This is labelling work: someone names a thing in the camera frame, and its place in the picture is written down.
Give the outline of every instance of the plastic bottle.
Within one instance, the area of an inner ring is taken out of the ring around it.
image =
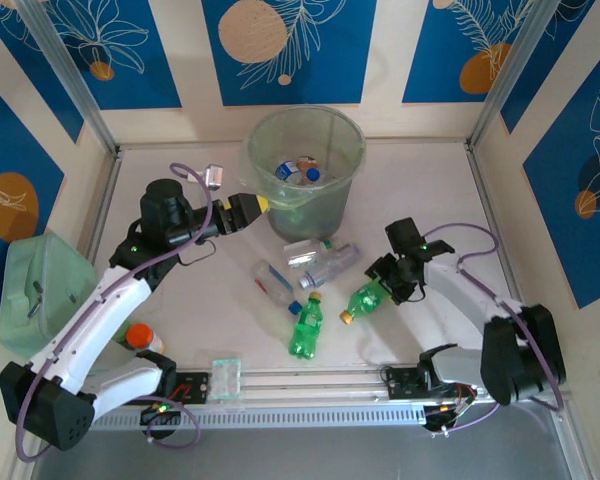
[[[347,243],[334,252],[329,253],[316,265],[307,269],[298,279],[303,289],[317,288],[344,272],[360,260],[361,254],[353,243]]]
[[[280,166],[276,168],[275,175],[283,182],[291,183],[293,185],[300,185],[304,178],[302,172],[298,170],[296,164],[291,160],[282,162]]]
[[[260,260],[251,267],[251,276],[264,293],[279,307],[287,308],[297,315],[302,305],[293,296],[291,284],[265,260]]]
[[[339,248],[340,240],[334,237],[330,240],[321,242],[320,240],[302,240],[301,242],[291,243],[282,248],[287,265],[291,268],[298,268],[310,265],[323,258],[332,248]]]
[[[300,312],[300,319],[296,324],[289,353],[298,358],[313,358],[316,353],[316,342],[322,325],[322,311],[320,301],[322,297],[317,292],[309,295],[309,303]]]
[[[127,331],[127,343],[136,350],[164,352],[164,343],[153,329],[145,323],[136,323]]]
[[[296,167],[298,167],[298,170],[300,170],[303,175],[306,175],[310,168],[318,168],[318,162],[316,162],[313,157],[300,157],[296,161]]]
[[[355,317],[369,315],[388,296],[389,292],[380,284],[380,279],[376,278],[351,295],[349,306],[340,314],[340,320],[351,325]]]
[[[313,185],[313,186],[325,185],[325,184],[329,183],[330,181],[335,180],[335,178],[336,177],[331,175],[326,170],[320,170],[318,168],[310,168],[309,170],[307,170],[307,173],[305,174],[304,178],[302,179],[302,184],[303,185]]]

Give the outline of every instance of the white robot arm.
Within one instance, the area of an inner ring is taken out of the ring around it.
[[[125,319],[180,261],[169,252],[190,240],[200,244],[238,232],[266,211],[267,203],[239,193],[226,204],[212,202],[209,214],[207,207],[191,208],[179,182],[162,179],[147,186],[140,209],[141,218],[110,259],[111,268],[69,323],[25,366],[11,362],[0,374],[9,420],[60,450],[78,443],[108,411],[137,397],[173,392],[176,364],[155,352],[139,352],[120,368],[87,375]]]
[[[549,388],[545,369],[512,316],[518,317],[533,336],[556,382],[566,380],[555,325],[546,308],[525,307],[512,298],[490,296],[489,289],[475,279],[471,281],[461,267],[432,261],[455,250],[442,240],[428,243],[411,218],[394,222],[385,231],[395,256],[389,253],[379,258],[366,275],[378,278],[397,305],[409,301],[418,288],[422,293],[425,285],[433,288],[483,334],[481,350],[449,344],[422,353],[417,368],[408,376],[413,384],[403,386],[405,390],[427,392],[443,383],[475,385],[484,387],[498,403],[508,405]]]

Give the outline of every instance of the white table surface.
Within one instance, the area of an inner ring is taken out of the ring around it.
[[[224,166],[224,183],[213,194],[226,199],[247,191],[237,179],[239,144],[130,149],[123,153],[96,267],[104,271],[131,222],[139,218],[139,200],[149,182],[170,178],[172,162],[202,170],[209,163]],[[194,184],[185,195],[194,208],[201,205]],[[297,285],[299,272],[290,272],[282,258],[285,242],[261,217],[244,231],[216,239],[215,256],[189,268],[176,267],[154,294],[132,315],[132,321],[150,324],[166,344],[166,355],[179,368],[209,368],[215,359],[237,357],[244,369],[341,369],[386,363],[414,363],[426,349],[457,342],[479,348],[481,335],[449,302],[428,290],[421,303],[383,305],[370,317],[345,326],[338,318],[350,294],[368,281],[365,269],[390,251],[384,228],[395,220],[414,217],[422,234],[448,222],[486,226],[476,186],[460,143],[414,144],[371,141],[367,163],[355,178],[344,221],[337,235],[357,243],[363,259],[330,284],[319,289],[323,296],[324,322],[316,356],[299,360],[287,353],[294,317],[280,309],[259,290],[249,268],[266,259]],[[490,239],[477,231],[452,228],[441,237],[458,253],[483,250]],[[209,246],[193,247],[183,261],[207,253]],[[444,255],[437,261],[454,262]],[[507,291],[497,256],[473,260],[470,270],[496,292]],[[306,301],[308,291],[296,290]],[[113,346],[100,365],[122,361],[128,355]]]

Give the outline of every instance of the trash bin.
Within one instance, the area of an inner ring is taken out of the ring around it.
[[[366,142],[360,128],[339,111],[322,106],[290,107],[264,118],[245,140],[242,183],[269,200],[269,222],[289,242],[330,238],[342,223],[353,177]],[[284,160],[313,157],[333,175],[318,185],[293,185],[274,172]]]

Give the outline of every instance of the black cable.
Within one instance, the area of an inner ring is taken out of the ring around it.
[[[180,265],[182,265],[183,267],[190,267],[191,265],[193,265],[194,263],[198,263],[201,262],[202,260],[206,260],[207,258],[211,257],[212,255],[214,255],[217,251],[218,248],[216,247],[216,244],[213,243],[212,240],[206,240],[204,243],[210,243],[211,246],[213,247],[213,252],[208,253],[207,255],[205,255],[204,257],[200,257],[200,258],[196,258],[195,260],[189,262],[189,263],[182,263],[182,259],[180,257],[178,257],[178,263]]]

